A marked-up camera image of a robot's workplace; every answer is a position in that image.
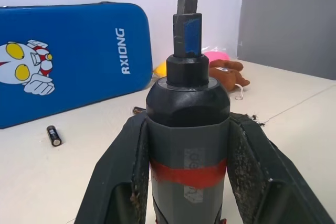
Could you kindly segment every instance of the gray panel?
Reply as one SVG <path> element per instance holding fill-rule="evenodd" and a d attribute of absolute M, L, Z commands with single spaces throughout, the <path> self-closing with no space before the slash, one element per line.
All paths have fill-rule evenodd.
<path fill-rule="evenodd" d="M 212 224 L 215 223 L 218 211 L 222 205 L 224 178 L 216 186 L 203 190 L 171 182 L 158 182 L 152 175 L 153 196 L 168 223 L 172 224 Z M 193 201 L 188 196 L 202 191 L 202 199 Z"/>
<path fill-rule="evenodd" d="M 174 169 L 218 165 L 226 158 L 229 119 L 220 124 L 171 128 L 147 118 L 150 129 L 150 156 Z"/>
<path fill-rule="evenodd" d="M 336 0 L 243 0 L 238 57 L 336 79 Z"/>

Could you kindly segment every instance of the blue case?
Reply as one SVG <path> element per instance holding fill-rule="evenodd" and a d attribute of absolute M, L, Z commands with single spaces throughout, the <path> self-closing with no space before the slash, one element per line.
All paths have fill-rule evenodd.
<path fill-rule="evenodd" d="M 0 8 L 0 129 L 141 90 L 149 26 L 133 4 Z"/>

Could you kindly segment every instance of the ultraman cartoon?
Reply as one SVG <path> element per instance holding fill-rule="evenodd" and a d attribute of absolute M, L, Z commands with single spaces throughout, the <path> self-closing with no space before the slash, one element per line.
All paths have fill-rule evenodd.
<path fill-rule="evenodd" d="M 46 43 L 29 40 L 20 44 L 8 42 L 0 46 L 0 82 L 22 84 L 31 94 L 51 94 L 55 87 L 49 77 L 53 69 L 52 55 Z"/>

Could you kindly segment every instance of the gray wall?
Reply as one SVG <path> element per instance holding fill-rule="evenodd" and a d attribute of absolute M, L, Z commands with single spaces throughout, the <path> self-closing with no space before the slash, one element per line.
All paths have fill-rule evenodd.
<path fill-rule="evenodd" d="M 243 0 L 238 57 L 336 79 L 336 0 Z"/>

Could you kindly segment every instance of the yellow object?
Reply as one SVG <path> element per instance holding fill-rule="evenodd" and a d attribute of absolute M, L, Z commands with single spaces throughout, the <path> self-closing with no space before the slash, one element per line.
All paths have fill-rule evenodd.
<path fill-rule="evenodd" d="M 21 60 L 24 58 L 25 54 L 20 45 L 17 43 L 10 43 L 6 46 L 7 53 L 14 59 Z"/>
<path fill-rule="evenodd" d="M 154 69 L 154 74 L 160 78 L 167 76 L 167 65 L 165 61 Z"/>
<path fill-rule="evenodd" d="M 19 81 L 25 81 L 29 78 L 29 76 L 30 76 L 30 72 L 29 72 L 29 69 L 26 65 L 21 64 L 16 68 L 15 77 Z"/>

